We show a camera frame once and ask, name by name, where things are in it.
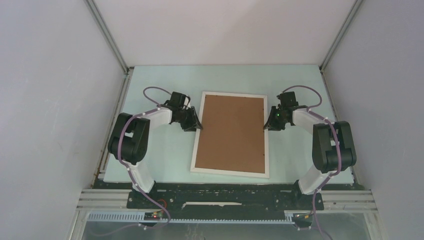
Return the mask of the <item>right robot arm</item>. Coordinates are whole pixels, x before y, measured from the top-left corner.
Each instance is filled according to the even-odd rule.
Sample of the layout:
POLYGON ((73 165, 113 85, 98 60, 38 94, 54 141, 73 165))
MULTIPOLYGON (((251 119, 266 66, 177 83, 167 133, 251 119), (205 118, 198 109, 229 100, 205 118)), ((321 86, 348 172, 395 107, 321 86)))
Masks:
POLYGON ((304 209, 331 178, 357 162, 351 126, 346 121, 330 121, 300 105, 293 91, 277 95, 280 103, 272 106, 264 130, 282 131, 287 124, 304 129, 312 135, 313 166, 297 181, 298 191, 291 194, 291 204, 304 209))

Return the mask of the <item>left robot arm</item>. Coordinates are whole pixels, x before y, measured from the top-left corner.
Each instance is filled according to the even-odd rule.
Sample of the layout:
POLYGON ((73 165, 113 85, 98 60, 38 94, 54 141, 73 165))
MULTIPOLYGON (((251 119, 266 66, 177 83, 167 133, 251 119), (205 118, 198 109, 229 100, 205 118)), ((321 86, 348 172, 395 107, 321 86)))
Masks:
POLYGON ((108 152, 126 168, 133 189, 141 192, 138 201, 145 208, 153 208, 158 202, 158 194, 151 190, 155 180, 144 160, 149 136, 151 130, 172 123, 179 123, 185 132, 203 128, 188 95, 174 91, 169 100, 154 109, 135 115, 120 113, 108 140, 108 152))

